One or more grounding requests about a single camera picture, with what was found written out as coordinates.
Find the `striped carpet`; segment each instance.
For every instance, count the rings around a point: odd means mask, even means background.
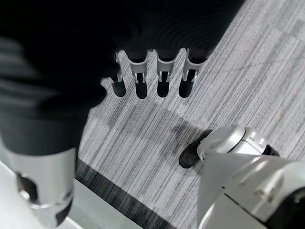
[[[145,229],[196,228],[202,165],[182,169],[181,151],[203,130],[239,123],[256,128],[282,156],[305,160],[305,1],[248,0],[194,85],[158,97],[156,54],[149,53],[148,96],[136,97],[125,53],[127,94],[92,109],[80,146],[77,179]]]

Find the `black rubber tip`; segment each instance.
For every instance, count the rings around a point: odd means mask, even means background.
[[[179,164],[182,168],[193,167],[200,159],[197,154],[197,147],[200,142],[206,138],[212,130],[205,130],[194,142],[190,143],[180,154]]]
[[[192,92],[193,84],[194,82],[181,80],[179,87],[179,95],[182,98],[188,97]]]
[[[62,210],[61,212],[56,214],[57,226],[59,226],[65,220],[65,218],[68,216],[68,213],[70,212],[71,206],[72,206],[72,200],[70,201],[70,203],[67,205],[67,207],[64,210]]]
[[[263,155],[280,156],[279,153],[269,145],[266,146]]]
[[[161,98],[164,98],[168,95],[168,90],[170,87],[170,83],[167,82],[159,82],[157,87],[157,93]]]
[[[146,83],[136,83],[135,91],[137,93],[138,98],[145,99],[147,96],[147,85]]]
[[[112,88],[113,88],[113,92],[118,97],[123,97],[126,94],[126,87],[125,87],[124,80],[122,80],[122,82],[112,83]]]

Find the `gray carpet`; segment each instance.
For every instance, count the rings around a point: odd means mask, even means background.
[[[77,178],[143,228],[196,228],[202,166],[182,169],[178,157],[207,128],[248,125],[282,156],[305,160],[304,0],[248,0],[187,99],[178,95],[184,55],[162,99],[149,54],[140,100],[120,53],[127,94],[118,98],[102,82],[108,96],[92,109],[80,147]]]

